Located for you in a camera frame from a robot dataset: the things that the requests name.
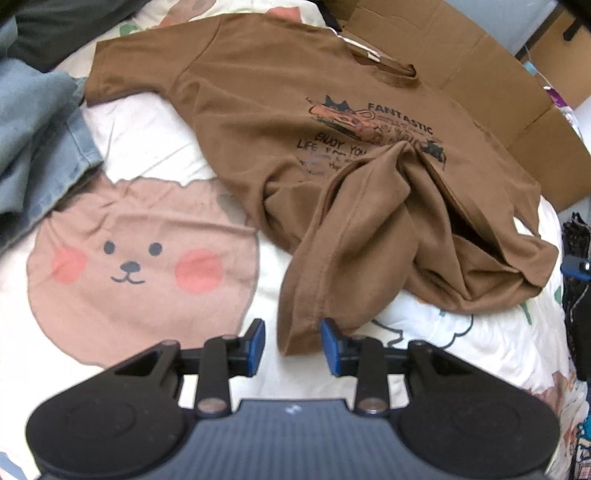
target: pink cheek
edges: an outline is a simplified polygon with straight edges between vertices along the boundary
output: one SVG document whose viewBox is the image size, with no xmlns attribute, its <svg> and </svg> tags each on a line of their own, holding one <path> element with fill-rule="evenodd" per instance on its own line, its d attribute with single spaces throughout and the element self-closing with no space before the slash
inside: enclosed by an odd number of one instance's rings
<svg viewBox="0 0 591 480">
<path fill-rule="evenodd" d="M 87 263 L 88 259 L 81 250 L 60 247 L 51 263 L 51 276 L 59 283 L 74 283 L 82 275 Z"/>
<path fill-rule="evenodd" d="M 174 275 L 177 285 L 186 293 L 207 293 L 222 282 L 222 259 L 204 248 L 191 250 L 178 261 Z"/>
<path fill-rule="evenodd" d="M 300 7 L 273 7 L 267 10 L 267 14 L 302 23 Z"/>
</svg>

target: pink bear face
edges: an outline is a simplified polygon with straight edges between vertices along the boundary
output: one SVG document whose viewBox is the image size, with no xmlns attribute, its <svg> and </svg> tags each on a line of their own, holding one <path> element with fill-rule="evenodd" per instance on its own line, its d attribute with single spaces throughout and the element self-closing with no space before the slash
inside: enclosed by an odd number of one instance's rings
<svg viewBox="0 0 591 480">
<path fill-rule="evenodd" d="M 195 348 L 236 333 L 258 243 L 217 180 L 98 177 L 42 223 L 27 270 L 44 333 L 78 361 L 108 366 L 166 338 Z"/>
</svg>

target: printed graphic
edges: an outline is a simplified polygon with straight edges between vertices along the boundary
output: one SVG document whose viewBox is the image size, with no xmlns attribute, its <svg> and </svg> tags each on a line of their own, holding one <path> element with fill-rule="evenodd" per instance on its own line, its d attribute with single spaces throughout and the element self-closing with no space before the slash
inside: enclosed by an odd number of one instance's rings
<svg viewBox="0 0 591 480">
<path fill-rule="evenodd" d="M 134 32 L 139 32 L 142 29 L 135 22 L 127 22 L 119 27 L 119 36 L 124 37 Z"/>
<path fill-rule="evenodd" d="M 336 103 L 328 95 L 324 103 L 317 103 L 309 98 L 307 100 L 313 105 L 310 113 L 317 121 L 355 140 L 384 145 L 384 135 L 391 130 L 386 123 L 375 120 L 374 112 L 353 110 L 347 101 Z"/>
<path fill-rule="evenodd" d="M 389 327 L 389 326 L 384 325 L 383 323 L 379 322 L 376 319 L 372 320 L 372 323 L 377 327 L 380 327 L 384 330 L 387 330 L 387 331 L 397 335 L 396 338 L 388 341 L 388 345 L 387 345 L 388 347 L 397 346 L 399 343 L 404 341 L 404 330 L 403 329 Z M 443 350 L 445 350 L 446 348 L 450 348 L 456 342 L 456 339 L 466 336 L 472 330 L 472 327 L 474 327 L 474 315 L 470 316 L 469 325 L 463 327 L 463 329 L 461 331 L 454 332 L 451 330 L 449 332 L 449 334 L 452 336 L 452 338 L 447 343 L 444 343 L 442 345 L 436 345 L 434 343 L 433 345 L 435 345 L 436 347 L 441 348 Z M 421 337 L 416 337 L 416 336 L 412 336 L 412 337 L 413 338 L 408 339 L 407 342 L 409 342 L 410 340 L 419 340 L 421 338 Z"/>
<path fill-rule="evenodd" d="M 591 479 L 591 416 L 580 426 L 576 455 L 577 473 L 574 477 L 577 480 Z"/>
<path fill-rule="evenodd" d="M 162 19 L 156 28 L 170 27 L 188 22 L 209 10 L 216 0 L 179 0 L 176 2 Z"/>
<path fill-rule="evenodd" d="M 574 388 L 575 379 L 576 376 L 574 371 L 570 372 L 568 378 L 558 371 L 554 372 L 552 374 L 554 385 L 550 388 L 547 388 L 543 392 L 532 393 L 532 395 L 545 402 L 554 413 L 560 416 L 564 410 L 564 399 L 566 392 L 567 390 L 572 390 Z"/>
<path fill-rule="evenodd" d="M 527 302 L 524 301 L 520 303 L 519 306 L 523 310 L 523 313 L 525 313 L 525 319 L 527 320 L 527 323 L 529 324 L 529 326 L 532 326 L 533 322 L 531 321 L 530 309 L 527 306 Z"/>
<path fill-rule="evenodd" d="M 330 169 L 340 170 L 373 148 L 401 141 L 433 157 L 445 168 L 447 157 L 440 140 L 433 135 L 432 127 L 398 110 L 375 103 L 368 103 L 367 108 L 355 110 L 347 100 L 339 103 L 329 95 L 326 95 L 323 103 L 310 98 L 307 101 L 312 105 L 310 115 L 318 123 L 335 131 L 332 135 L 322 130 L 314 137 L 298 139 L 297 157 L 312 175 L 323 176 Z"/>
<path fill-rule="evenodd" d="M 167 338 L 195 348 L 236 333 L 258 278 L 247 220 L 217 180 L 97 177 L 41 225 L 31 310 L 61 350 L 101 366 Z"/>
<path fill-rule="evenodd" d="M 267 15 L 302 23 L 300 7 L 273 7 L 266 11 Z"/>
</svg>

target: brown t-shirt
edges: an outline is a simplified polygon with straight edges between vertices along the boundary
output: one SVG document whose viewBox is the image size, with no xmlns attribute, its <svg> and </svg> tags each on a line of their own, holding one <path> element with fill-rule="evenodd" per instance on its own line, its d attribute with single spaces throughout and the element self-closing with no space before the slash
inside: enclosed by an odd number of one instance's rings
<svg viewBox="0 0 591 480">
<path fill-rule="evenodd" d="M 318 348 L 323 317 L 354 330 L 401 288 L 477 313 L 537 295 L 550 276 L 539 185 L 413 66 L 375 64 L 330 30 L 220 15 L 98 44 L 90 105 L 145 90 L 174 105 L 221 181 L 294 255 L 284 353 Z"/>
</svg>

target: cardboard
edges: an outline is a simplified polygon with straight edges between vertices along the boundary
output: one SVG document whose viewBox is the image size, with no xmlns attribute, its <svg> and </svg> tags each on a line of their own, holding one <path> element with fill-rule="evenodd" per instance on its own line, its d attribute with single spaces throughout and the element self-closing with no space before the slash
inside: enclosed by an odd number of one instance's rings
<svg viewBox="0 0 591 480">
<path fill-rule="evenodd" d="M 531 47 L 531 58 L 574 109 L 591 96 L 591 33 L 582 27 L 571 41 L 564 41 L 564 30 L 573 21 L 571 14 L 562 12 Z"/>
<path fill-rule="evenodd" d="M 444 0 L 329 0 L 344 35 L 403 63 L 494 133 L 558 211 L 591 193 L 591 157 L 521 64 Z"/>
</svg>

